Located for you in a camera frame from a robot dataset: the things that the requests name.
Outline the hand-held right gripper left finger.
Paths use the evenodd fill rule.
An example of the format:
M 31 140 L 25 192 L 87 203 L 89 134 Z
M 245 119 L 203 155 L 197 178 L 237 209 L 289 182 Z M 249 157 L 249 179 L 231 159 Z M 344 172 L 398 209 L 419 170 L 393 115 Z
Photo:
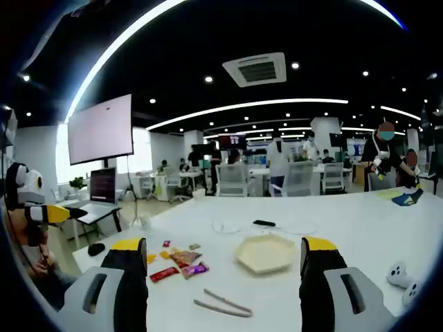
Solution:
M 67 331 L 146 331 L 146 279 L 146 239 L 120 240 L 67 289 L 57 317 Z

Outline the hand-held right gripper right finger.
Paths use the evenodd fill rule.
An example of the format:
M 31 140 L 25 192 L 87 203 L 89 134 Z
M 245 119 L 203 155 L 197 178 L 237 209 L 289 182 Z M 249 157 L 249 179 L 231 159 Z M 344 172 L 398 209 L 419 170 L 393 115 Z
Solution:
M 379 287 L 326 239 L 302 238 L 299 298 L 302 331 L 389 331 L 395 324 Z

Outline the person's left hand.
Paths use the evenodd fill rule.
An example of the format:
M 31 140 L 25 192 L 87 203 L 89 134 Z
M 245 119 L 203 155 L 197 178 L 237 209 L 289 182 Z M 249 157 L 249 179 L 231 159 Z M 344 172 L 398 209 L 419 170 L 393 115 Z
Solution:
M 48 225 L 32 221 L 26 226 L 26 235 L 30 247 L 46 245 L 48 240 Z

